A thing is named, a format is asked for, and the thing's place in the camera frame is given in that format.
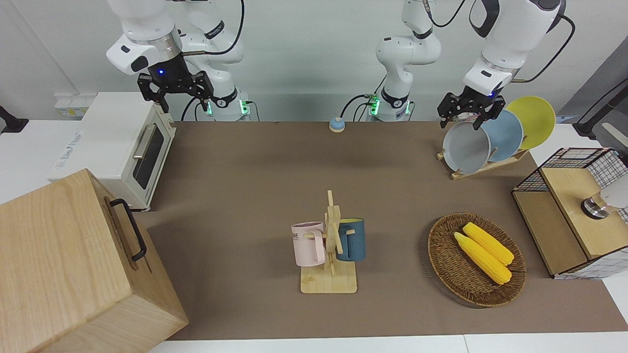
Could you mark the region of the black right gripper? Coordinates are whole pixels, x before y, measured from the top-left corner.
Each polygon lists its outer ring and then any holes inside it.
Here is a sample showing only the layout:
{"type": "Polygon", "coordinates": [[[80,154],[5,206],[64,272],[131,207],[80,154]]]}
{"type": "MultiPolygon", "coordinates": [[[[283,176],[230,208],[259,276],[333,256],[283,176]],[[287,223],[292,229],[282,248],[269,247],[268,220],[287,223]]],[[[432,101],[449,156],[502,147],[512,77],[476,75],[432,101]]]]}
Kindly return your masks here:
{"type": "Polygon", "coordinates": [[[159,105],[162,112],[170,112],[165,100],[166,94],[185,93],[200,99],[205,113],[212,113],[213,85],[204,70],[196,74],[190,73],[184,54],[180,53],[166,62],[156,63],[148,67],[148,71],[148,74],[139,74],[137,85],[144,100],[159,105]]]}

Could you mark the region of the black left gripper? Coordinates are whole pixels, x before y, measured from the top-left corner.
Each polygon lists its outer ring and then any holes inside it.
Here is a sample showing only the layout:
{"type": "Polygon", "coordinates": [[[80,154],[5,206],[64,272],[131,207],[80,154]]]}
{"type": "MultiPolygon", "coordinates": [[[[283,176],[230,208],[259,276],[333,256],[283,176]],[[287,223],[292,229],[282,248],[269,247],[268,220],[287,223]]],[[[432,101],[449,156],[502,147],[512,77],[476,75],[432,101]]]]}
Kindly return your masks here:
{"type": "Polygon", "coordinates": [[[462,113],[478,114],[473,120],[473,129],[479,130],[487,119],[495,119],[505,107],[505,99],[500,95],[501,89],[491,92],[488,96],[464,87],[461,94],[448,92],[438,105],[440,127],[444,129],[454,116],[462,113]]]}

